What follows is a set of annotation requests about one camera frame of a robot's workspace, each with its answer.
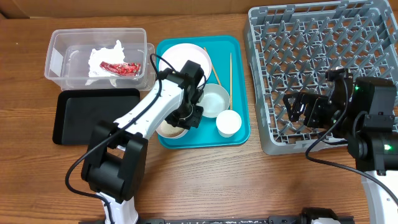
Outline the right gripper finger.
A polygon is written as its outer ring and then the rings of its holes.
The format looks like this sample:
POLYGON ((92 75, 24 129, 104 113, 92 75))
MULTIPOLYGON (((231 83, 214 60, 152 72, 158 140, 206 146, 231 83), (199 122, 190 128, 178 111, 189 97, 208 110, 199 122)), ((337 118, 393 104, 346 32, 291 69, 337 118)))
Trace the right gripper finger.
POLYGON ((284 95, 283 102, 287 109, 292 108, 292 105, 294 104, 294 102, 299 94, 300 94, 299 92, 296 92, 296 93, 289 93, 289 94, 284 95))
POLYGON ((299 111, 295 108, 288 109, 288 117, 291 122, 297 122, 299 120, 299 111))

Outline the pink bowl with rice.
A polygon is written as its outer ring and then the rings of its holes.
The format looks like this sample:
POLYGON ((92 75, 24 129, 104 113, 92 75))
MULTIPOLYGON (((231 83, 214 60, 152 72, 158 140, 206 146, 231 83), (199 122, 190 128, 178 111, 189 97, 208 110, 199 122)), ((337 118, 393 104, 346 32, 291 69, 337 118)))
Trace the pink bowl with rice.
POLYGON ((188 132, 188 130, 180 127, 174 127, 168 122, 163 121, 156 129, 156 132, 159 136, 162 136, 163 138, 178 139, 183 137, 188 132))

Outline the red snack wrapper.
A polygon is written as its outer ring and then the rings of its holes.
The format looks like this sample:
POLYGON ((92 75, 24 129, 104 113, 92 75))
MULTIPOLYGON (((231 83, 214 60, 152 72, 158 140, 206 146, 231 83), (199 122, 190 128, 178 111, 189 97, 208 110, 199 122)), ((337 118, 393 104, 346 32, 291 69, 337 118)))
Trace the red snack wrapper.
POLYGON ((141 64, 139 63, 107 63, 101 62, 99 65, 103 70, 111 72, 121 77, 132 77, 139 74, 141 64))

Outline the white napkin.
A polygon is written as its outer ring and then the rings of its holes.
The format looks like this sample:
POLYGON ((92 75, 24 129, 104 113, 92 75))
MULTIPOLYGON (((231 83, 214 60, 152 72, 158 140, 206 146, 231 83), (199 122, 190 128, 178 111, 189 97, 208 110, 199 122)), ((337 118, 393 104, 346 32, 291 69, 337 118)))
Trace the white napkin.
POLYGON ((119 40, 116 41, 116 45, 112 49, 106 47, 99 50, 93 49, 88 61, 90 67, 88 76, 90 79, 86 81, 86 85, 92 84, 98 77, 117 77, 117 74, 101 68, 100 64, 102 62, 110 64, 124 63, 125 55, 123 50, 124 48, 119 40))

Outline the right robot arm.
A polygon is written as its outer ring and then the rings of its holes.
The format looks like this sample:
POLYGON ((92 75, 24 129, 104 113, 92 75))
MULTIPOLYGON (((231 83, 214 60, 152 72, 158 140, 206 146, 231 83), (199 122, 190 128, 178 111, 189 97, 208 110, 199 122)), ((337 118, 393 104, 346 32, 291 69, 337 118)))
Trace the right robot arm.
POLYGON ((283 98, 290 121, 301 116, 308 128, 324 132, 305 151, 305 157, 359 174, 371 223, 397 223, 397 133, 393 114, 397 96, 394 82, 379 77, 355 78, 351 70, 335 67, 325 72, 333 83, 330 95, 304 91, 283 98), (316 159, 310 151, 332 134, 346 144, 356 166, 316 159))

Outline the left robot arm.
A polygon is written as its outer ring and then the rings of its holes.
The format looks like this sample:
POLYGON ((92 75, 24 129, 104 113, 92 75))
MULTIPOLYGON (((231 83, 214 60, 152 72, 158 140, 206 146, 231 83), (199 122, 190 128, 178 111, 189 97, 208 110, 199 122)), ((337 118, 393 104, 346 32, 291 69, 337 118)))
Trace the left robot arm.
POLYGON ((100 121, 94 128, 81 178, 103 203, 105 223, 136 223, 134 196, 141 184, 148 141, 162 122, 189 130, 197 128, 203 108, 201 66, 190 60, 180 71, 157 74, 147 96, 114 122, 100 121))

